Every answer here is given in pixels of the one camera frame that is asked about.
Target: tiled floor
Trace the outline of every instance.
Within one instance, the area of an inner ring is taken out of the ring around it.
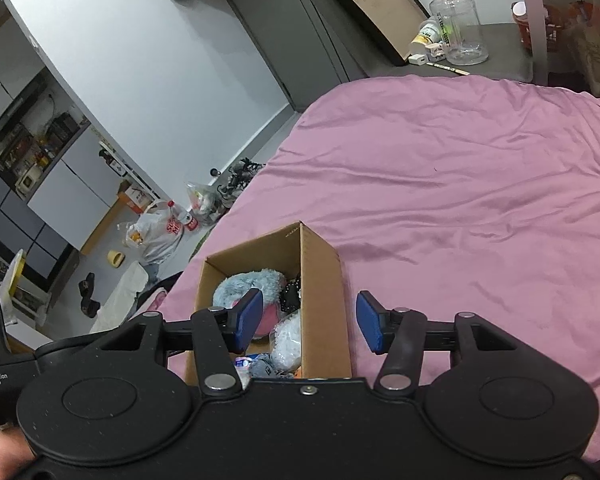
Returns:
[[[294,114],[269,139],[257,155],[253,157],[253,160],[255,162],[267,162],[276,153],[280,143],[287,138],[299,117],[299,114]],[[93,272],[95,274],[93,299],[101,304],[107,301],[129,263],[134,260],[130,250],[122,245],[123,237],[117,229],[117,225],[122,222],[133,221],[137,217],[131,210],[123,211],[106,231],[92,253],[89,256],[80,256],[80,264],[68,280],[67,285],[58,297],[58,301],[47,314],[45,325],[41,329],[41,332],[46,336],[51,339],[60,339],[89,332],[94,320],[86,317],[80,310],[78,282],[83,280],[87,273]],[[166,278],[184,270],[189,263],[192,252],[206,231],[207,229],[199,229],[192,233],[185,232],[171,258],[160,266],[158,277],[160,279]],[[118,269],[111,267],[107,261],[107,253],[112,249],[128,255]]]

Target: red basket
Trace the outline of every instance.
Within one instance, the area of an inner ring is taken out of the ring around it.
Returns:
[[[544,22],[546,24],[546,49],[548,52],[557,52],[560,45],[560,36],[564,25],[562,24],[562,18],[560,11],[553,6],[544,6],[548,16],[545,17]],[[529,33],[529,24],[527,20],[520,20],[515,14],[513,15],[513,21],[516,22],[520,30],[520,38],[525,48],[531,52],[531,34]]]

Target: wrinkled fabric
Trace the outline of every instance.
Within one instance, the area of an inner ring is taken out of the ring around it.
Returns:
[[[208,254],[297,220],[340,255],[357,376],[383,359],[355,321],[368,289],[432,320],[477,312],[600,399],[600,99],[479,76],[339,86],[221,219],[166,318],[190,316]],[[447,369],[428,352],[421,382]],[[587,457],[600,458],[600,423]]]

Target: gray tabletop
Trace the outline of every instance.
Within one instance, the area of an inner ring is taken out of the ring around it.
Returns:
[[[392,65],[336,0],[311,1],[345,45],[362,72],[367,76],[399,76],[405,74],[458,76],[449,70],[442,70],[428,65]],[[482,33],[489,51],[489,58],[477,65],[458,68],[491,79],[531,82],[533,79],[532,57],[522,47],[518,26],[515,23],[483,25]],[[451,66],[446,61],[442,61],[441,64]]]

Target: silver screw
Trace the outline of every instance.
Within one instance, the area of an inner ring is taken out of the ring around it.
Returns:
[[[235,378],[229,374],[213,374],[205,379],[205,385],[216,392],[228,390],[234,387]]]
[[[411,386],[411,379],[402,374],[388,374],[380,378],[380,384],[387,390],[405,390]]]
[[[318,393],[318,388],[311,386],[310,384],[306,384],[305,386],[300,386],[300,393],[303,395],[315,395]]]

